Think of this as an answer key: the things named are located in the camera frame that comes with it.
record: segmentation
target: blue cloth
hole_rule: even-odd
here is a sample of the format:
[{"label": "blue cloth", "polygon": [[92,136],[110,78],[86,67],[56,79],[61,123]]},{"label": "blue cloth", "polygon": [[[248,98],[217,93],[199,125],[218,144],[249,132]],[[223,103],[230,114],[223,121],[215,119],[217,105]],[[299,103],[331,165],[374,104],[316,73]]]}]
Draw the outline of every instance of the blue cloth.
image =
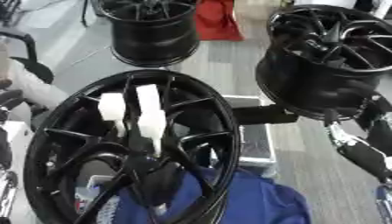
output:
[{"label": "blue cloth", "polygon": [[[207,178],[210,170],[203,170]],[[137,205],[129,193],[120,191],[115,224],[149,223],[144,208]],[[167,213],[165,220],[180,214],[200,196],[197,180],[186,174]],[[260,178],[246,171],[237,171],[228,189],[228,204],[221,224],[309,224],[311,223],[305,198],[293,189],[277,185],[272,180]]]}]

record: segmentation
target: floor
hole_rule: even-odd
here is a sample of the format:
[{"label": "floor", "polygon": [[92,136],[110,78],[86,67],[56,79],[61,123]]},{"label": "floor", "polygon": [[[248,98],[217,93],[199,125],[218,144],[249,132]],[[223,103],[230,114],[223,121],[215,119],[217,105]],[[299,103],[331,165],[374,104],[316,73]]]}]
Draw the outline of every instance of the floor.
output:
[{"label": "floor", "polygon": [[[47,0],[26,2],[33,9]],[[79,23],[81,1],[66,0],[26,15],[19,25],[37,40],[39,58],[56,74],[54,84],[69,94],[92,81],[136,69],[114,59],[109,46],[109,23],[89,13],[90,26]],[[237,18],[245,41],[203,42],[189,59],[173,69],[197,77],[224,95],[259,95],[254,73],[268,47],[264,22]],[[10,42],[13,54],[23,46]],[[380,89],[392,100],[386,77]],[[342,158],[331,146],[320,122],[302,118],[297,123],[274,125],[279,183],[292,186],[306,198],[313,223],[382,223],[375,206],[374,178]]]}]

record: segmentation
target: black chair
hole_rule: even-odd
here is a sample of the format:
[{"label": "black chair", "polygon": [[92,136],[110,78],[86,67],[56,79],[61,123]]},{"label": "black chair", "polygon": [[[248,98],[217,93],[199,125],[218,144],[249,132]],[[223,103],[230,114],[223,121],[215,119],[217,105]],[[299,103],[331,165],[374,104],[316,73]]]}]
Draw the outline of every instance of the black chair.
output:
[{"label": "black chair", "polygon": [[19,61],[25,67],[25,69],[32,74],[37,75],[43,82],[52,84],[53,73],[49,67],[38,62],[37,51],[35,47],[35,41],[30,34],[17,31],[11,28],[0,28],[0,36],[5,36],[11,39],[19,39],[24,42],[27,50],[27,58],[11,57],[14,60]]}]

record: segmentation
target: white foam block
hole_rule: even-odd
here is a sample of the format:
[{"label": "white foam block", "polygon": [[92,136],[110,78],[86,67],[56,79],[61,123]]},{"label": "white foam block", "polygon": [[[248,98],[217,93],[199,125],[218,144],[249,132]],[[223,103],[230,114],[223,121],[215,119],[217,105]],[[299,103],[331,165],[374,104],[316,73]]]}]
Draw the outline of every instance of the white foam block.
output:
[{"label": "white foam block", "polygon": [[125,115],[125,101],[121,93],[101,95],[98,109],[104,121],[122,121]]},{"label": "white foam block", "polygon": [[136,88],[137,98],[142,114],[137,125],[143,137],[148,137],[154,143],[155,155],[161,154],[161,138],[166,128],[166,114],[161,109],[159,92],[156,85],[146,85]]}]

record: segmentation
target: red object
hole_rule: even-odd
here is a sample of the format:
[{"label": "red object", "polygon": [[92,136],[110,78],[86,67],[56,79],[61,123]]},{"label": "red object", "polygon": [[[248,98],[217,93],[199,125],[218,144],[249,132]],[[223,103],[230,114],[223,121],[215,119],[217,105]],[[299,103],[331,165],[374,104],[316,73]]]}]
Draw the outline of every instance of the red object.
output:
[{"label": "red object", "polygon": [[195,16],[200,38],[243,40],[233,18],[233,8],[234,0],[202,0],[197,6]]}]

